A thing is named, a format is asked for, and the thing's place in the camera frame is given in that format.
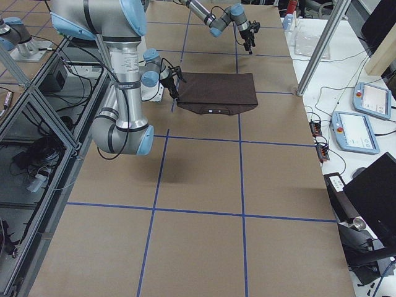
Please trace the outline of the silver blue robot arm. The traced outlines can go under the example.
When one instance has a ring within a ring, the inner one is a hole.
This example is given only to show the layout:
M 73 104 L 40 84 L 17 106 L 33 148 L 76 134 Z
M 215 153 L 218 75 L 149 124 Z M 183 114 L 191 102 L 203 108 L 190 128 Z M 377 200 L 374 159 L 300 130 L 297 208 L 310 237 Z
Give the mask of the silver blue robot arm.
M 97 147 L 106 153 L 148 154 L 154 128 L 142 111 L 141 87 L 163 84 L 173 95 L 177 91 L 155 49 L 144 53 L 144 66 L 139 64 L 138 45 L 147 32 L 141 1 L 53 1 L 51 19 L 60 33 L 96 41 L 111 77 L 91 126 Z
M 213 6 L 208 10 L 199 1 L 176 1 L 176 3 L 186 6 L 193 14 L 195 14 L 208 28 L 214 37 L 219 37 L 223 31 L 233 24 L 238 29 L 243 43 L 244 49 L 252 54 L 252 48 L 256 46 L 255 34 L 260 30 L 260 23 L 248 20 L 244 6 L 241 3 L 233 4 L 226 8 Z

